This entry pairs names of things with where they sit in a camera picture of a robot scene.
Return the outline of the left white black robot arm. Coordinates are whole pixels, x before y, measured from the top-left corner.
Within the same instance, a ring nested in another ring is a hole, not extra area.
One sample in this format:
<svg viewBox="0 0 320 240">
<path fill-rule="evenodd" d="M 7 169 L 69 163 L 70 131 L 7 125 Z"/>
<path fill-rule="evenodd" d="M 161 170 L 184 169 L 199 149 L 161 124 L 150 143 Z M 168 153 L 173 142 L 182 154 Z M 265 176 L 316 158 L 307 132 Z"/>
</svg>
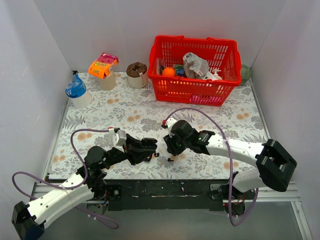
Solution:
<svg viewBox="0 0 320 240">
<path fill-rule="evenodd" d="M 91 199 L 101 200 L 109 192 L 104 181 L 106 170 L 128 160 L 131 165 L 149 161 L 156 153 L 157 140 L 131 137 L 120 130 L 109 150 L 91 147 L 84 165 L 50 192 L 13 208 L 11 222 L 22 240 L 37 240 L 45 229 L 63 214 Z"/>
</svg>

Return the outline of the black taped earbud charging case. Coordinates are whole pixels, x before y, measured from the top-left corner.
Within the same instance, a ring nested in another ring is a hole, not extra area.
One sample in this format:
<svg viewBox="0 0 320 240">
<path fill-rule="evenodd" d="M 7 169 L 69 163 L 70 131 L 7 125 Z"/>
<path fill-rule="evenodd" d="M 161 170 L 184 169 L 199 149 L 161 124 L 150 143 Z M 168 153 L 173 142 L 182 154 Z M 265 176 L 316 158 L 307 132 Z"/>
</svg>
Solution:
<svg viewBox="0 0 320 240">
<path fill-rule="evenodd" d="M 159 153 L 159 152 L 154 152 L 152 155 L 148 156 L 144 161 L 148 163 L 148 162 L 151 161 L 151 159 L 152 159 L 153 157 L 157 158 L 157 157 L 159 157 L 159 156 L 160 156 L 160 153 Z"/>
</svg>

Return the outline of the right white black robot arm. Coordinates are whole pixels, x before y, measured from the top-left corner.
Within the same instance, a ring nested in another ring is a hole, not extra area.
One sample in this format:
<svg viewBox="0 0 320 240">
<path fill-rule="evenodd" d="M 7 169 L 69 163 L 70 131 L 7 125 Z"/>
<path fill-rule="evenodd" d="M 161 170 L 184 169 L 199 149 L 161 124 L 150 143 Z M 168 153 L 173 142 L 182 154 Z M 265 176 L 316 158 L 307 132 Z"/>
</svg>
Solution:
<svg viewBox="0 0 320 240">
<path fill-rule="evenodd" d="M 294 158 L 274 139 L 265 143 L 225 140 L 213 131 L 197 131 L 187 121 L 174 118 L 164 120 L 162 127 L 168 131 L 163 139 L 167 152 L 173 156 L 189 149 L 197 154 L 232 157 L 253 167 L 245 172 L 233 172 L 226 184 L 211 189 L 214 199 L 237 199 L 250 190 L 264 187 L 286 192 L 297 167 Z"/>
</svg>

